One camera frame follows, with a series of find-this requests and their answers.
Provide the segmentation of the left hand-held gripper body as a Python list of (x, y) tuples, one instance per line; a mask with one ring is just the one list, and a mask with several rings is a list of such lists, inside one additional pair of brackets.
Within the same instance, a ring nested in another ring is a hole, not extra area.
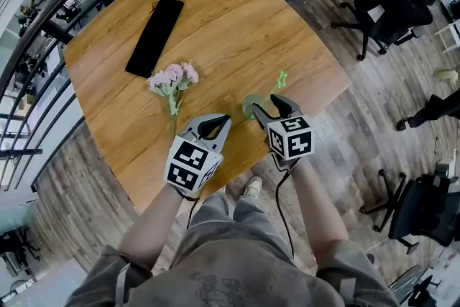
[(175, 136), (167, 156), (164, 180), (184, 191), (199, 191), (223, 161), (220, 152), (208, 148), (206, 137), (186, 132)]

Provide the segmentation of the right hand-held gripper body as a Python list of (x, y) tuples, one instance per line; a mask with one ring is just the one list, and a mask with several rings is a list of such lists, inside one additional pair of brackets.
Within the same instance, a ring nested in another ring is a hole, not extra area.
[(314, 134), (307, 115), (297, 115), (267, 124), (270, 149), (284, 160), (314, 153)]

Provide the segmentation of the clear glass vase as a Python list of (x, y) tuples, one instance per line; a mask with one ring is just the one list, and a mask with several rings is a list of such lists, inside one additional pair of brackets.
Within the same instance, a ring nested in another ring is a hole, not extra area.
[(255, 115), (253, 112), (254, 104), (257, 104), (261, 106), (262, 108), (265, 108), (267, 105), (267, 97), (260, 96), (258, 94), (250, 94), (244, 99), (241, 107), (242, 107), (243, 114), (247, 119), (255, 120)]

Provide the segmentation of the person's right forearm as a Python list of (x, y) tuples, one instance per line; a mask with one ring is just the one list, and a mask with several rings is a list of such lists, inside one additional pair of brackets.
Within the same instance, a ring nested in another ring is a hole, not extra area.
[(291, 171), (303, 223), (313, 256), (319, 267), (338, 241), (348, 241), (349, 233), (326, 189), (307, 161)]

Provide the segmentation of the person's left forearm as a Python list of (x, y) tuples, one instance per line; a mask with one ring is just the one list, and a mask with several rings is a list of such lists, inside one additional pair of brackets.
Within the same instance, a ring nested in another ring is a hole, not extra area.
[(129, 227), (118, 250), (152, 270), (172, 229), (183, 198), (167, 184), (141, 216)]

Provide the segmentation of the pink flower bouquet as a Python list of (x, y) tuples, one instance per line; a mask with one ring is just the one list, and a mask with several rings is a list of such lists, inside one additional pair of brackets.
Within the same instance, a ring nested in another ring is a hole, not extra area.
[(165, 69), (151, 75), (147, 81), (148, 90), (165, 98), (170, 112), (170, 131), (176, 134), (176, 124), (183, 94), (191, 84), (199, 82), (199, 74), (195, 68), (187, 62), (173, 63)]

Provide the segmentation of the person's right shoe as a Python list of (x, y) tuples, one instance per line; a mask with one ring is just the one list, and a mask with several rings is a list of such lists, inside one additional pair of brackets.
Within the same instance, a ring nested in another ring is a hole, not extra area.
[(247, 181), (241, 198), (252, 198), (257, 200), (261, 190), (262, 179), (259, 176), (254, 176)]

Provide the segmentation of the person's grey trousers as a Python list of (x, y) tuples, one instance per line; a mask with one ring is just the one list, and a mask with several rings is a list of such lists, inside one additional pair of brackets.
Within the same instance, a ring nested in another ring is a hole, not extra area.
[(252, 197), (242, 196), (234, 213), (229, 215), (229, 203), (223, 191), (208, 197), (193, 216), (174, 256), (178, 263), (206, 242), (239, 239), (261, 242), (273, 254), (290, 264), (293, 256), (287, 242), (280, 236), (266, 213)]

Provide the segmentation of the black fabric pouch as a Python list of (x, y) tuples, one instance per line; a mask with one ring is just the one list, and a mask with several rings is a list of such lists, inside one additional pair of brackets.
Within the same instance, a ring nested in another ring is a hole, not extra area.
[(152, 75), (183, 7), (180, 0), (159, 0), (152, 5), (150, 18), (125, 66), (126, 72), (143, 78)]

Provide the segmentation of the person's grey shirt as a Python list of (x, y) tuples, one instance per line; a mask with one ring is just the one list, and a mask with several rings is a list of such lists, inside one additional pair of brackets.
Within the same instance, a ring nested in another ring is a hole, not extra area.
[(206, 242), (153, 275), (106, 247), (65, 307), (399, 307), (353, 242), (338, 241), (309, 275), (261, 242)]

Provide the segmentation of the black high-back office chair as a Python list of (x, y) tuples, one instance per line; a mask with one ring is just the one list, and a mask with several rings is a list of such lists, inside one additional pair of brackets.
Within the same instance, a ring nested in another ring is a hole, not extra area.
[(342, 2), (354, 15), (355, 23), (333, 22), (331, 27), (356, 29), (363, 34), (362, 52), (357, 60), (367, 56), (368, 42), (373, 40), (379, 54), (384, 55), (391, 45), (401, 45), (419, 37), (423, 28), (433, 21), (430, 6), (435, 0), (353, 0)]

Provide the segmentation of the black mesh office chair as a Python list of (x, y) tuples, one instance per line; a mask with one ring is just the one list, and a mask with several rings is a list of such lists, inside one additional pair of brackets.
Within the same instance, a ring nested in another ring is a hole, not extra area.
[(404, 245), (408, 255), (419, 245), (406, 240), (408, 235), (427, 237), (443, 247), (460, 242), (460, 190), (451, 190), (458, 177), (423, 174), (408, 180), (405, 173), (400, 173), (400, 184), (393, 191), (385, 170), (379, 170), (378, 176), (385, 184), (387, 200), (359, 210), (366, 215), (385, 211), (382, 223), (373, 226), (375, 232), (382, 232), (386, 224), (390, 224), (388, 238)]

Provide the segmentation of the wooden table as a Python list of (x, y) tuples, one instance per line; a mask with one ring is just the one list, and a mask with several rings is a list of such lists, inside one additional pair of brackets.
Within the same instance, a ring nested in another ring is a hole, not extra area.
[(31, 115), (64, 68), (63, 62), (48, 66), (47, 57), (56, 47), (68, 44), (77, 34), (75, 27), (105, 0), (87, 2), (74, 12), (66, 27), (61, 27), (55, 19), (66, 1), (53, 1), (33, 21), (10, 57), (10, 67), (0, 75), (0, 104), (6, 98), (11, 101), (8, 111), (0, 111), (0, 191), (17, 189), (33, 157), (42, 153), (42, 140), (34, 139), (36, 131), (70, 84), (66, 81), (61, 85), (33, 123)]

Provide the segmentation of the white folding chair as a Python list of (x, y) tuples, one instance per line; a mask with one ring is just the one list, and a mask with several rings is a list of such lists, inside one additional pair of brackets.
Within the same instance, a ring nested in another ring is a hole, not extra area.
[(460, 19), (441, 28), (434, 35), (438, 36), (441, 40), (443, 54), (460, 48)]

